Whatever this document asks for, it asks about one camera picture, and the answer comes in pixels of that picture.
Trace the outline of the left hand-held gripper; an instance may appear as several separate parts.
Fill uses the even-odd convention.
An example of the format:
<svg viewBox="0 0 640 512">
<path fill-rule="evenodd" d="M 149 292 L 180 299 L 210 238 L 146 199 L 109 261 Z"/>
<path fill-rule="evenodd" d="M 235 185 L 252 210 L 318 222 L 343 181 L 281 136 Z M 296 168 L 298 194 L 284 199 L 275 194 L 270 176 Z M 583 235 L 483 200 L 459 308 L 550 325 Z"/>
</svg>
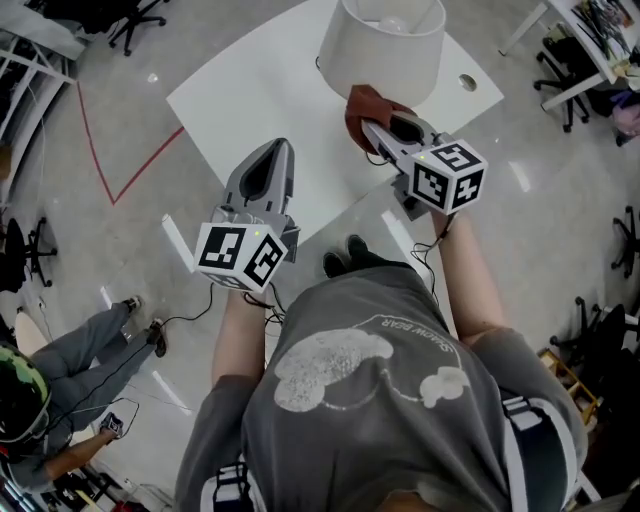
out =
<svg viewBox="0 0 640 512">
<path fill-rule="evenodd" d="M 224 205 L 201 225 L 194 253 L 196 271 L 218 286 L 260 294 L 283 262 L 295 260 L 300 227 L 285 215 L 293 197 L 294 164 L 290 142 L 276 138 L 234 169 Z"/>
</svg>

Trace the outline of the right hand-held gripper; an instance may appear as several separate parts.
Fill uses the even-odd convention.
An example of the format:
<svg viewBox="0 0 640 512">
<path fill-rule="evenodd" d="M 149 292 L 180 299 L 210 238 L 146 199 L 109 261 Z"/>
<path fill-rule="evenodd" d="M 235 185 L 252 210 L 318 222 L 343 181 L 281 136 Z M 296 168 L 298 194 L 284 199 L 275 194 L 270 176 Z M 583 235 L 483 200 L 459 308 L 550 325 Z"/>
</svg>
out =
<svg viewBox="0 0 640 512">
<path fill-rule="evenodd" d="M 408 177 L 409 197 L 444 215 L 479 200 L 488 163 L 465 140 L 432 146 L 431 125 L 407 112 L 395 112 L 388 127 L 363 120 L 361 129 L 374 151 Z"/>
</svg>

